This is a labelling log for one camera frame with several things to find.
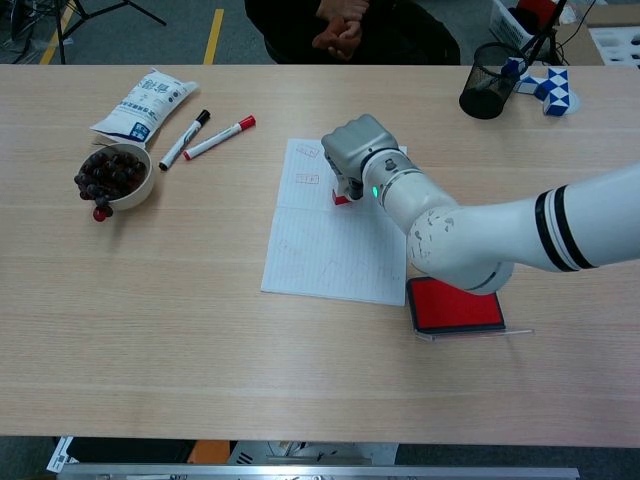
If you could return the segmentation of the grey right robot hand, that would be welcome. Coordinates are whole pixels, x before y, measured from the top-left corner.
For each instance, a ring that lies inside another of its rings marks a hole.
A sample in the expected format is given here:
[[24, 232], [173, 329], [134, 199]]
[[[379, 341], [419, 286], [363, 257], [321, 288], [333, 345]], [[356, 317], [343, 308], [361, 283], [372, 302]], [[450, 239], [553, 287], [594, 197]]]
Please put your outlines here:
[[363, 196], [363, 170], [370, 157], [399, 145], [372, 115], [363, 114], [321, 138], [324, 157], [338, 181], [337, 197], [348, 201]]

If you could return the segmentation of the bare bystander hand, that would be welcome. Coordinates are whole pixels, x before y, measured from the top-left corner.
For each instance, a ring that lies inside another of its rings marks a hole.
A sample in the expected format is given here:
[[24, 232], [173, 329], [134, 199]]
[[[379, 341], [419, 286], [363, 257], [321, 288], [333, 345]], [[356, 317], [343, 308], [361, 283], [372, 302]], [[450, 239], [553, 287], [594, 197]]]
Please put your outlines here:
[[326, 29], [312, 40], [312, 47], [327, 51], [333, 58], [348, 62], [360, 46], [362, 29], [359, 21], [334, 17]]
[[340, 17], [349, 27], [359, 28], [369, 6], [367, 0], [321, 0], [315, 16], [328, 23]]

